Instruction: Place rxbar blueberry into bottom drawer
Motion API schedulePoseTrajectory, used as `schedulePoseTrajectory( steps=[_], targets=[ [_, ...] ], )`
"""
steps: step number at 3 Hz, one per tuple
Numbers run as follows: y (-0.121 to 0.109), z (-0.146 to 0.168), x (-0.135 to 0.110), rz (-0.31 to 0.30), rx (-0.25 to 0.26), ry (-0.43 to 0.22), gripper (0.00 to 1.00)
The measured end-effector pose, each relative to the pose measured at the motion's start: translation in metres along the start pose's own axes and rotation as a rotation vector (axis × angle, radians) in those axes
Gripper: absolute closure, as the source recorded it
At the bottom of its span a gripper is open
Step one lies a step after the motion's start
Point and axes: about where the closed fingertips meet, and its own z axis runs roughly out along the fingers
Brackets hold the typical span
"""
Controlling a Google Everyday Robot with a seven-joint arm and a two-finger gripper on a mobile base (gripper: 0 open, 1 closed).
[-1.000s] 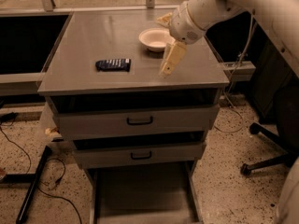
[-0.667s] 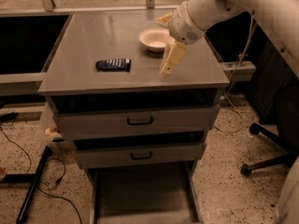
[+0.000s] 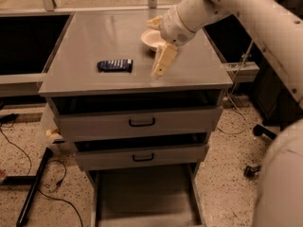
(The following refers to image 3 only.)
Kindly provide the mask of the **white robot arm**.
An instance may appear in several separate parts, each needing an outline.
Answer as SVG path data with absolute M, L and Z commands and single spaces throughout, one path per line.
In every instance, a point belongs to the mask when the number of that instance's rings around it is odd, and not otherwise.
M 303 23 L 274 0 L 182 0 L 148 21 L 166 41 L 152 74 L 164 75 L 197 31 L 233 14 L 297 103 L 303 101 Z M 264 157 L 252 227 L 303 227 L 303 120 L 284 129 Z

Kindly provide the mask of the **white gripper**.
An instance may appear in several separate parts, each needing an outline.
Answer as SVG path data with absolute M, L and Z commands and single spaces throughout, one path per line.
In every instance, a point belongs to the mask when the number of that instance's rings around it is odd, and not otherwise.
M 158 15 L 147 21 L 147 26 L 159 30 L 161 37 L 167 42 L 156 49 L 151 75 L 162 77 L 178 54 L 178 47 L 187 44 L 196 33 L 190 31 L 180 19 L 177 6 L 172 6 L 163 16 Z

